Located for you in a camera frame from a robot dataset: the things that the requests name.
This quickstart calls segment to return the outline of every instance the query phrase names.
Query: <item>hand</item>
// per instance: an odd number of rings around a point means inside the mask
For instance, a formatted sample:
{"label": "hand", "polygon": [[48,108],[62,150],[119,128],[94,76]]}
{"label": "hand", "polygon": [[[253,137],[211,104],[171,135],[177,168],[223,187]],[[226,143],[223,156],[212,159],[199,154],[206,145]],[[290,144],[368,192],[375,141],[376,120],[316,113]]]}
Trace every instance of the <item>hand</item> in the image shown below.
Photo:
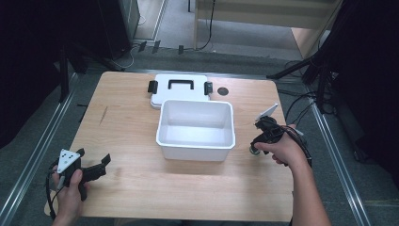
{"label": "hand", "polygon": [[[82,171],[77,169],[71,178],[70,187],[62,188],[62,190],[57,194],[58,213],[53,225],[73,225],[82,215],[83,202],[81,201],[78,189],[82,176]],[[59,182],[58,173],[53,173],[53,181],[57,186]]]}
{"label": "hand", "polygon": [[[291,124],[289,127],[295,129],[295,125]],[[284,133],[281,140],[277,143],[255,143],[255,148],[272,153],[272,158],[278,164],[288,164],[290,168],[297,164],[306,163],[306,156],[303,154],[302,149],[296,142],[290,138],[287,133]]]}

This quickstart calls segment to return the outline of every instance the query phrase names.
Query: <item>metal frame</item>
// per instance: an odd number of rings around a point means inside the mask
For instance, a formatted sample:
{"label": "metal frame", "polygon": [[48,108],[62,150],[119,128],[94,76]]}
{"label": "metal frame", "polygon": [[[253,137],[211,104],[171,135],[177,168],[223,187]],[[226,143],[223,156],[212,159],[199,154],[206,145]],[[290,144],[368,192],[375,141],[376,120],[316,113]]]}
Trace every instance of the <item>metal frame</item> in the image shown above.
{"label": "metal frame", "polygon": [[77,73],[74,73],[70,82],[70,87],[72,87],[71,92],[66,96],[63,103],[58,104],[53,117],[47,124],[47,127],[41,135],[40,140],[29,160],[27,161],[23,172],[8,195],[8,198],[0,212],[0,225],[7,226],[11,223],[18,206],[24,198],[24,194],[29,188],[32,179],[38,170],[41,160],[47,152],[47,148],[49,147],[57,128],[71,103],[71,99],[75,93],[75,87],[78,81],[78,75]]}

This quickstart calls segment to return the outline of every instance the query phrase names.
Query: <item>white plastic bin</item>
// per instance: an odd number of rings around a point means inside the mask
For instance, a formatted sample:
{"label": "white plastic bin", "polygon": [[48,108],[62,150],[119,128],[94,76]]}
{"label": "white plastic bin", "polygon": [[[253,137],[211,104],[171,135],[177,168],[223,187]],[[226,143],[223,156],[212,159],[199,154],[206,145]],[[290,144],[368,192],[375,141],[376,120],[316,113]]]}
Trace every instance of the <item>white plastic bin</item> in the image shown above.
{"label": "white plastic bin", "polygon": [[166,159],[224,161],[235,145],[227,102],[166,100],[156,133]]}

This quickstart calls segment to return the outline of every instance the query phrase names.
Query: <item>floor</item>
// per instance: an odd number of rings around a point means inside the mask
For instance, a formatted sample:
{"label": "floor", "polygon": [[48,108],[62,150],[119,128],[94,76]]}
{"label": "floor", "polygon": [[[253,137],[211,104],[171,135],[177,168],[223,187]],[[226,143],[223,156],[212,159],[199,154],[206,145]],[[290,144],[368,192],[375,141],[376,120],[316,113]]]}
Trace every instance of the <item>floor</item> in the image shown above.
{"label": "floor", "polygon": [[[178,49],[194,46],[194,1],[188,12],[187,1],[138,0],[140,14],[146,21],[137,29],[138,42],[147,40],[149,45],[156,40],[160,47]],[[198,47],[209,38],[210,21],[199,20]],[[293,32],[290,27],[242,24],[213,21],[212,37],[202,51],[249,57],[270,57],[301,60]]]}

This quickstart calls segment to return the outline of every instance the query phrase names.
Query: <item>black latch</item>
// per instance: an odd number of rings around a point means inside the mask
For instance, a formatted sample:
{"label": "black latch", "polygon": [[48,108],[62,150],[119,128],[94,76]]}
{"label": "black latch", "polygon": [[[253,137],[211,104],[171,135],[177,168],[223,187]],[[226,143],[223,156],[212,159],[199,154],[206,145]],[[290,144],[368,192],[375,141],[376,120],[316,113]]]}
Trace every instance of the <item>black latch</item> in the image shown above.
{"label": "black latch", "polygon": [[203,89],[204,89],[203,94],[208,95],[209,93],[214,92],[214,85],[212,84],[212,82],[205,82],[203,84]]}
{"label": "black latch", "polygon": [[150,81],[149,89],[147,90],[147,92],[152,92],[153,94],[156,94],[157,90],[158,90],[158,82],[156,80]]}

